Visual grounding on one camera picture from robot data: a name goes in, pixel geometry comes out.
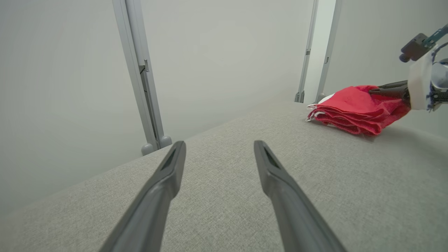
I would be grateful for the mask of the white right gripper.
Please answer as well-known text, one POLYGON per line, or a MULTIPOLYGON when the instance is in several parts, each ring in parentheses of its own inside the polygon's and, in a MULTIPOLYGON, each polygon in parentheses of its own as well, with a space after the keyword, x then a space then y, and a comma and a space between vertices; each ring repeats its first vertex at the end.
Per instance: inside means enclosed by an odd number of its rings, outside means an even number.
POLYGON ((435 111, 431 97, 433 53, 428 52, 409 68, 408 81, 378 86, 368 91, 370 95, 386 96, 409 102, 412 110, 435 111))

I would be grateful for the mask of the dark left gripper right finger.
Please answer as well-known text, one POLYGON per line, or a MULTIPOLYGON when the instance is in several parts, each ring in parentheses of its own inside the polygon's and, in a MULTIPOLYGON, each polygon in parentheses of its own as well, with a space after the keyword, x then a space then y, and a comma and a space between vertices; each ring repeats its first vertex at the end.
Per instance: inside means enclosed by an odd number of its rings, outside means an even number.
POLYGON ((273 205, 285 252, 347 252, 269 146, 256 140, 253 151, 262 190, 273 205))

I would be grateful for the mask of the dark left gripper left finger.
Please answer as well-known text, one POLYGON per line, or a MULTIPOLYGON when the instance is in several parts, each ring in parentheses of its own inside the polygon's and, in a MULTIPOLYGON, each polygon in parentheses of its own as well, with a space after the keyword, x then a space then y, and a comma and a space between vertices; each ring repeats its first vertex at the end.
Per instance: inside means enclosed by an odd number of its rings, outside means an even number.
POLYGON ((100 252, 160 252, 169 206, 181 187, 185 159, 186 143, 175 142, 100 252))

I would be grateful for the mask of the red shorts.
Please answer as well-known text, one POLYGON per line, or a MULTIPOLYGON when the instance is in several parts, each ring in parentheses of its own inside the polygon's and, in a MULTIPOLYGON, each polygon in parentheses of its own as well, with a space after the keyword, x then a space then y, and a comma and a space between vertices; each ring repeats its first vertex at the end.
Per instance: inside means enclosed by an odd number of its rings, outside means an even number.
POLYGON ((312 120, 332 126, 350 134, 377 136, 384 128, 402 119, 411 108, 402 100, 369 91, 377 86, 349 86, 329 95, 310 110, 306 121, 312 120))

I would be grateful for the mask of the grey partition post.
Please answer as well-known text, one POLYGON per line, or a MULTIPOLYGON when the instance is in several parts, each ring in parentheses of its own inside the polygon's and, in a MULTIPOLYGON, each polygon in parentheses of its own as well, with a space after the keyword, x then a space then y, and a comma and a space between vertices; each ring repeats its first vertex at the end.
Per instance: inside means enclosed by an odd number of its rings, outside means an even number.
POLYGON ((300 78, 298 92, 296 93, 295 100, 294 100, 295 102, 298 102, 298 103, 304 102, 304 96, 305 96, 305 94, 304 94, 305 87, 304 86, 305 86, 306 78, 307 78, 310 53, 312 51, 312 43, 313 43, 313 36, 314 36, 314 32, 315 32, 315 22, 316 22, 316 18, 317 18, 318 8, 319 8, 319 0, 313 0, 313 9, 312 9, 312 14, 311 14, 312 17, 311 17, 311 21, 309 24, 309 32, 308 32, 307 45, 306 45, 304 61, 303 61, 303 66, 302 66, 302 71, 301 71, 301 78, 300 78))
POLYGON ((172 139, 169 135, 166 135, 163 130, 141 0, 125 0, 125 4, 137 58, 136 60, 139 67, 142 67, 140 75, 144 86, 143 89, 146 91, 152 128, 155 131, 155 140, 158 148, 161 149, 171 145, 172 139))
POLYGON ((145 156, 158 150, 154 128, 150 117, 149 106, 147 105, 144 85, 141 81, 140 67, 137 61, 125 0, 112 0, 112 3, 125 62, 145 134, 146 143, 141 147, 141 153, 145 156))
POLYGON ((343 2, 343 0, 335 0, 335 8, 334 8, 333 18, 332 18, 332 23, 331 23, 331 29, 329 32, 327 50, 326 50, 324 64, 323 64, 321 77, 320 77, 320 81, 319 81, 319 85, 318 85, 318 91, 317 91, 317 95, 316 95, 316 99, 315 99, 316 102, 319 102, 321 99, 326 97, 326 95, 324 93, 324 87, 326 85, 328 70, 329 70, 329 67, 331 64, 331 60, 332 60, 332 52, 333 52, 334 42, 335 42, 337 28, 338 28, 338 24, 339 24, 342 2, 343 2))

